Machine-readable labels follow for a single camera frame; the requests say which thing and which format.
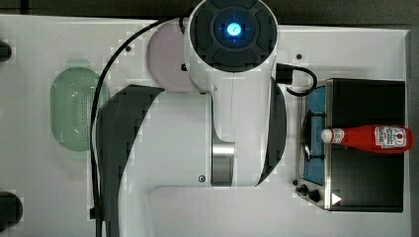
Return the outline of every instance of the white cap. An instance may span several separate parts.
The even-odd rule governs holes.
[[[321,131],[321,139],[324,143],[330,143],[332,141],[332,130],[324,129]]]

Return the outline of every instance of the white tabletop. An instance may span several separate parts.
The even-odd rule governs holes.
[[[3,236],[94,236],[87,152],[60,146],[49,126],[49,87],[63,70],[87,64],[98,74],[119,45],[152,21],[0,16],[13,57],[0,64],[0,189],[22,198],[24,218]],[[405,80],[405,31],[280,26],[278,60],[331,77]],[[107,79],[114,94],[152,85],[141,61],[145,40],[122,55]],[[301,53],[302,60],[295,59]],[[296,196],[298,100],[286,95],[288,142],[274,174],[258,188],[158,189],[158,236],[410,236],[408,160],[402,213],[328,212]]]

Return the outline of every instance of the black cable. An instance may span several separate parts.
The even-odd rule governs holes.
[[[184,19],[184,17],[179,18],[179,28],[181,29],[182,34],[185,34],[186,30],[185,25],[183,24]]]
[[[121,52],[126,49],[126,47],[133,42],[136,38],[141,36],[142,34],[146,33],[150,29],[163,24],[167,21],[170,21],[172,19],[167,20],[159,20],[132,35],[129,39],[127,39],[112,55],[111,59],[109,59],[108,63],[106,64],[104,70],[102,71],[101,76],[99,77],[98,85],[96,86],[95,95],[93,98],[93,105],[92,105],[92,114],[90,117],[90,134],[92,137],[93,132],[93,123],[95,122],[96,117],[96,111],[98,109],[98,102],[99,102],[99,95],[102,89],[102,85],[105,81],[106,74],[108,73],[109,69],[111,68],[114,61],[117,59],[117,57],[121,54]],[[93,211],[91,210],[91,214],[95,216],[96,219],[96,237],[102,237],[102,224],[103,224],[103,211],[102,211],[102,202],[99,196],[99,189],[98,189],[98,168],[96,165],[95,160],[95,152],[93,151],[93,139],[90,138],[90,164],[92,166],[92,186],[93,186]]]
[[[308,70],[307,68],[293,66],[293,69],[294,70],[305,72],[308,75],[310,75],[313,78],[313,83],[311,84],[311,88],[310,89],[308,89],[308,90],[306,90],[304,92],[301,92],[301,93],[295,92],[295,91],[291,90],[289,87],[287,87],[288,93],[292,94],[293,96],[297,96],[297,97],[308,96],[317,87],[317,77],[315,76],[314,72]]]

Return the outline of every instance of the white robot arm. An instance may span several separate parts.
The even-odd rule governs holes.
[[[94,142],[108,236],[154,236],[156,188],[253,187],[272,172],[287,131],[271,78],[278,37],[259,0],[203,1],[184,40],[201,93],[128,86],[101,108]]]

